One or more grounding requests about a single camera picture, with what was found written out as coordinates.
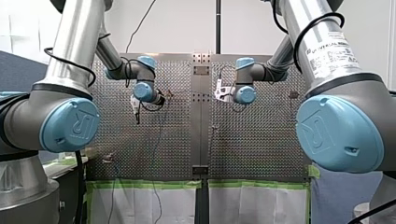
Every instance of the white label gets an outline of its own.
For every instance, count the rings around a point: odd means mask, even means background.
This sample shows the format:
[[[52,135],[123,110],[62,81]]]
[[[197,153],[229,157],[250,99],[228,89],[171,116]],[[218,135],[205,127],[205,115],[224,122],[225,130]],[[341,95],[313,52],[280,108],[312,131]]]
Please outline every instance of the white label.
[[[361,68],[344,35],[329,32],[329,38],[306,52],[315,77],[326,77],[338,68]]]

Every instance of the white wall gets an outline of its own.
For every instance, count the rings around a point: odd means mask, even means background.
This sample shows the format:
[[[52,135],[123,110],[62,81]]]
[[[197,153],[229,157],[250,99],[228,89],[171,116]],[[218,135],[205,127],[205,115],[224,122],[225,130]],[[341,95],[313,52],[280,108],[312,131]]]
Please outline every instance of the white wall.
[[[106,27],[120,52],[146,12],[150,0],[115,0],[106,14]],[[192,53],[215,51],[216,0],[158,0],[130,52]],[[392,0],[346,0],[345,34],[361,66],[395,82],[389,74]],[[0,49],[41,62],[42,49],[53,45],[60,15],[50,0],[0,0]],[[272,19],[269,3],[260,0],[222,0],[222,53],[273,54],[283,38]]]

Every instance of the blue joint cap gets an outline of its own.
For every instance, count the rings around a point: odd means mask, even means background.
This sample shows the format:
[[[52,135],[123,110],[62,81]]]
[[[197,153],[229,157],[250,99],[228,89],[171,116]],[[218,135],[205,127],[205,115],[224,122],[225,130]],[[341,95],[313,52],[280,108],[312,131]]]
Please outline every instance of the blue joint cap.
[[[154,90],[146,82],[138,82],[134,86],[134,97],[136,97],[136,99],[138,99],[139,101],[149,103],[151,102],[153,95]]]
[[[248,67],[250,65],[254,64],[254,59],[253,58],[240,58],[236,60],[236,70]]]
[[[250,86],[244,86],[235,95],[235,101],[240,105],[250,105],[256,100],[256,90]]]
[[[87,146],[96,134],[100,116],[96,105],[72,98],[55,107],[40,130],[41,146],[50,152],[74,152]]]
[[[305,101],[297,113],[296,129],[305,154],[331,171],[368,173],[384,158],[381,135],[370,118],[336,96]]]
[[[155,69],[155,67],[156,67],[155,60],[153,58],[151,58],[150,56],[140,56],[137,58],[137,60],[152,69]]]

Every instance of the pegboard wall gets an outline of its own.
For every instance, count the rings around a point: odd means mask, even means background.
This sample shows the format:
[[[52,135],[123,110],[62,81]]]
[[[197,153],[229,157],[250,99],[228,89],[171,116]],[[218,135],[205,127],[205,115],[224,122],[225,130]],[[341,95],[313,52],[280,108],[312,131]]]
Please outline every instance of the pegboard wall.
[[[197,74],[195,55],[155,56],[155,86],[174,96],[158,112],[141,109],[138,125],[130,104],[133,86],[127,89],[125,81],[106,79],[103,65],[95,61],[98,78],[92,94],[102,117],[88,179],[188,180],[192,166],[208,165],[209,178],[306,181],[308,160],[294,130],[304,96],[302,76],[292,68],[285,82],[255,83],[257,100],[244,109],[211,97],[219,70],[230,66],[223,69],[222,77],[224,84],[232,85],[231,67],[242,56],[206,57],[208,74]],[[103,162],[111,153],[115,162]]]
[[[234,60],[218,57],[212,62],[212,91],[223,67],[223,85],[233,85]],[[293,66],[286,81],[254,86],[257,99],[252,105],[212,103],[209,177],[304,181],[308,159],[295,132],[304,98],[303,76]]]

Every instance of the blue cover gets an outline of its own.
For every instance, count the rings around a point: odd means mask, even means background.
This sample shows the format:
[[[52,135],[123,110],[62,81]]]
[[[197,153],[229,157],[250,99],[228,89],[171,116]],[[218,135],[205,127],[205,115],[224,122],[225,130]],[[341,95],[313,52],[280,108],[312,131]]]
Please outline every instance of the blue cover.
[[[384,158],[378,129],[347,100],[314,96],[301,105],[297,121],[297,136],[304,152],[325,169],[368,173]]]
[[[87,146],[99,124],[96,105],[72,98],[54,108],[41,126],[41,146],[51,152],[74,152]]]

